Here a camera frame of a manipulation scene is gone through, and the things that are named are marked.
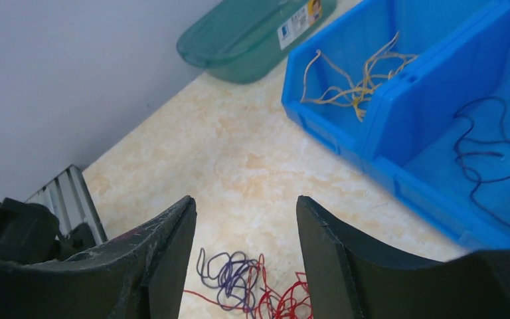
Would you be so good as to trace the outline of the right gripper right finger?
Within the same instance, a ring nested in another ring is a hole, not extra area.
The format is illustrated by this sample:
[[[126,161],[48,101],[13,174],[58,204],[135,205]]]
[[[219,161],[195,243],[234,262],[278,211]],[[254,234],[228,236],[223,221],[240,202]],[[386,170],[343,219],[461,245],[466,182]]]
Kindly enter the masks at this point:
[[[419,257],[304,195],[296,217],[315,318],[510,318],[510,250]]]

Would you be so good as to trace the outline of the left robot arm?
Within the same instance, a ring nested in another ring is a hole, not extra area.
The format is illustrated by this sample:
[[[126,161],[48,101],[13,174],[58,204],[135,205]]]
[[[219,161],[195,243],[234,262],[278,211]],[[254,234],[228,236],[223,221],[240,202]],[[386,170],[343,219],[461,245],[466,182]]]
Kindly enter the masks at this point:
[[[94,246],[96,241],[87,223],[63,235],[58,217],[44,205],[8,197],[0,201],[0,259],[3,261],[22,265],[65,261]]]

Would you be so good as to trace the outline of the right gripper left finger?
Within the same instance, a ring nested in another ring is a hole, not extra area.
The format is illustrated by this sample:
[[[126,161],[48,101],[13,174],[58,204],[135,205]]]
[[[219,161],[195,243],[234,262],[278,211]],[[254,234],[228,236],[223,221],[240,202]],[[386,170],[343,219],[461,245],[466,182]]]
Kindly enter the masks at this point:
[[[196,221],[185,196],[65,261],[0,259],[0,318],[177,318]]]

